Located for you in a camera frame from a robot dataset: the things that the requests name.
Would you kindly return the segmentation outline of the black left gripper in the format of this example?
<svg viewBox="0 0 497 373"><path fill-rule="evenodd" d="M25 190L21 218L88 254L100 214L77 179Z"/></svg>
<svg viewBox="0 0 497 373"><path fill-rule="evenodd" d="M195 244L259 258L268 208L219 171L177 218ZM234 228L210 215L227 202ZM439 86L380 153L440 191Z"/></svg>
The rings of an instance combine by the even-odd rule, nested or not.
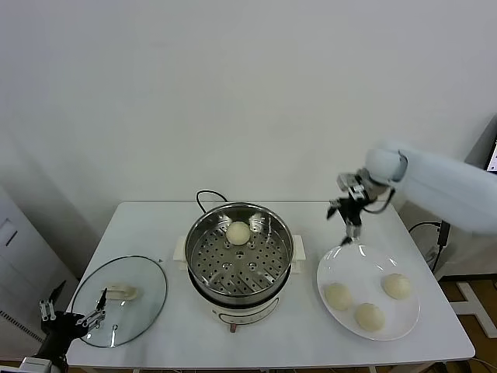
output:
<svg viewBox="0 0 497 373"><path fill-rule="evenodd" d="M106 317L106 293L102 291L96 308L87 316L70 313L55 312L54 305L63 291L65 282L62 281L51 293L47 300L40 300L41 329L49 341L73 341L81 338L100 325Z"/></svg>

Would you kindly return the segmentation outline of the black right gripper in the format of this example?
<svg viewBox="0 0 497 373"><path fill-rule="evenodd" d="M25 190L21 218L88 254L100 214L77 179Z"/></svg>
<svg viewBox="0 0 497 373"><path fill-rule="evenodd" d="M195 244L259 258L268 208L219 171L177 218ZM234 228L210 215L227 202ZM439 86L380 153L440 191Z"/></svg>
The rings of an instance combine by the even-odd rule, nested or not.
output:
<svg viewBox="0 0 497 373"><path fill-rule="evenodd" d="M358 241L361 236L361 211L369 204L368 199L354 200L352 197L342 197L329 201L326 219L329 220L338 211L346 224L346 234L340 245L349 245Z"/></svg>

